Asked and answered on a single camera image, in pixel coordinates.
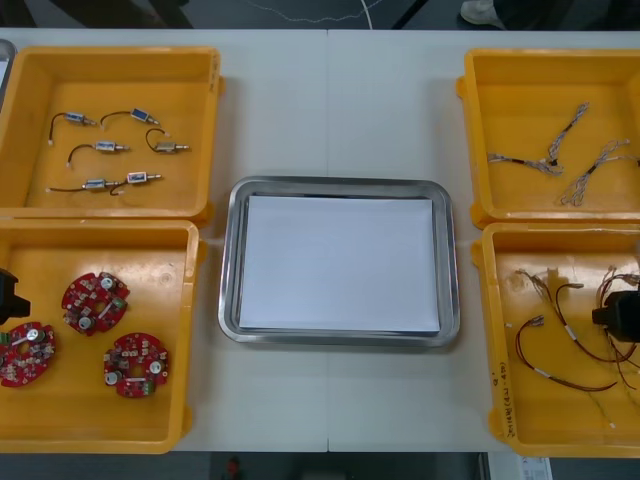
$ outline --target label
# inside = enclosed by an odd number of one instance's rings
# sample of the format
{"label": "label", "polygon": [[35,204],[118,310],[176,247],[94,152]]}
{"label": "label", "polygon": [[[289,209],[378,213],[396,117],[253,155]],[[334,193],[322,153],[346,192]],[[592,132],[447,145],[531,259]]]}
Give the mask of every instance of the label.
{"label": "label", "polygon": [[513,418],[513,400],[511,393],[509,392],[509,382],[507,376],[507,364],[500,362],[500,381],[502,387],[502,406],[504,411],[504,417],[507,422],[507,431],[505,435],[507,438],[515,438],[516,436],[516,424]]}
{"label": "label", "polygon": [[553,480],[548,458],[520,457],[522,480]]}

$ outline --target red circuit board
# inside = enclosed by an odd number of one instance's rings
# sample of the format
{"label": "red circuit board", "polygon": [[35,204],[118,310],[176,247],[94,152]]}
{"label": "red circuit board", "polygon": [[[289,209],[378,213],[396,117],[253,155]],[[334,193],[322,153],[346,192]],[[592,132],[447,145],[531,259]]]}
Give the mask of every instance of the red circuit board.
{"label": "red circuit board", "polygon": [[127,286],[113,275],[87,273],[74,280],[62,297],[64,321],[87,336],[113,328],[127,311]]}
{"label": "red circuit board", "polygon": [[130,333],[114,342],[104,355],[104,376],[118,395],[129,398],[152,395],[169,377],[169,352],[146,333]]}
{"label": "red circuit board", "polygon": [[[27,332],[37,330],[41,340],[27,340]],[[0,377],[3,387],[22,387],[33,382],[49,367],[56,351],[55,337],[51,325],[38,322],[23,323],[2,334],[0,345]]]}

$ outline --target stainless steel tray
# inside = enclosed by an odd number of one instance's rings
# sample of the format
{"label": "stainless steel tray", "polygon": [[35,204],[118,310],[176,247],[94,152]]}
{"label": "stainless steel tray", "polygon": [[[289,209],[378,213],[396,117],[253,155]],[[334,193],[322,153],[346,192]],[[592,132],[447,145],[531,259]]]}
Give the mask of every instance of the stainless steel tray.
{"label": "stainless steel tray", "polygon": [[[431,200],[440,331],[429,334],[241,327],[239,319],[249,198],[258,195]],[[237,342],[414,347],[440,347],[448,344],[456,337],[460,328],[458,276],[449,195],[440,185],[426,181],[325,177],[248,177],[241,180],[233,188],[229,200],[218,320],[224,333]]]}
{"label": "stainless steel tray", "polygon": [[7,90],[9,83],[9,75],[11,74],[11,67],[13,66],[13,60],[16,56],[17,50],[13,43],[9,40],[0,39],[0,61],[7,62],[7,70],[4,77],[0,79],[0,109],[4,101],[4,94]]}

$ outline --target black wire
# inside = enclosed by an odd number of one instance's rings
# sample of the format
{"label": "black wire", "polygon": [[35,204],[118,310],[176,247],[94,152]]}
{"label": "black wire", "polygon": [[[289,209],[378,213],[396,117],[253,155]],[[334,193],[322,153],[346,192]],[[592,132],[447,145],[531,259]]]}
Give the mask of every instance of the black wire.
{"label": "black wire", "polygon": [[86,148],[86,147],[94,148],[94,146],[91,145],[90,143],[81,143],[80,145],[73,147],[73,150],[69,152],[69,157],[67,158],[67,167],[71,166],[71,157],[73,156],[73,152],[75,152],[76,150],[79,150],[80,148]]}
{"label": "black wire", "polygon": [[49,143],[53,144],[53,122],[55,121],[56,118],[58,118],[60,115],[64,115],[66,112],[60,112],[60,113],[56,113],[53,117],[51,117],[51,125],[49,126]]}
{"label": "black wire", "polygon": [[125,185],[127,185],[127,181],[126,181],[126,180],[125,180],[124,182],[122,182],[122,183],[118,183],[117,185],[114,185],[114,186],[113,186],[113,187],[111,187],[111,189],[109,190],[109,195],[111,195],[112,197],[117,197],[117,196],[118,196],[118,195],[120,195],[120,193],[122,193],[122,192],[119,192],[119,193],[113,193],[113,192],[115,192],[115,191],[116,191],[118,188],[120,188],[120,187],[124,187]]}
{"label": "black wire", "polygon": [[147,130],[147,133],[145,134],[144,138],[147,141],[147,145],[149,145],[149,148],[151,150],[153,150],[154,152],[157,152],[157,150],[155,149],[155,147],[152,147],[151,144],[149,143],[149,134],[151,132],[162,132],[163,134],[167,134],[167,132],[165,132],[163,129],[161,128],[150,128],[149,130]]}
{"label": "black wire", "polygon": [[104,120],[105,120],[107,117],[111,117],[111,116],[113,116],[113,115],[123,115],[123,114],[125,114],[125,113],[129,113],[129,114],[131,114],[131,112],[130,112],[129,110],[119,110],[119,111],[117,111],[117,112],[107,113],[104,117],[102,117],[102,118],[100,119],[100,127],[101,127],[101,128],[104,128],[104,125],[102,125],[102,122],[104,122]]}
{"label": "black wire", "polygon": [[85,190],[85,188],[47,188],[49,192],[84,192]]}

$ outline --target stack of white paper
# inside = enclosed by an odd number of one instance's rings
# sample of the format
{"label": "stack of white paper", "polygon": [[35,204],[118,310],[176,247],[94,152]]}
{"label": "stack of white paper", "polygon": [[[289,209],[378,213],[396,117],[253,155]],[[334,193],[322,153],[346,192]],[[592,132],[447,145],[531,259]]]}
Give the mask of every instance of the stack of white paper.
{"label": "stack of white paper", "polygon": [[439,331],[431,201],[251,197],[240,326]]}

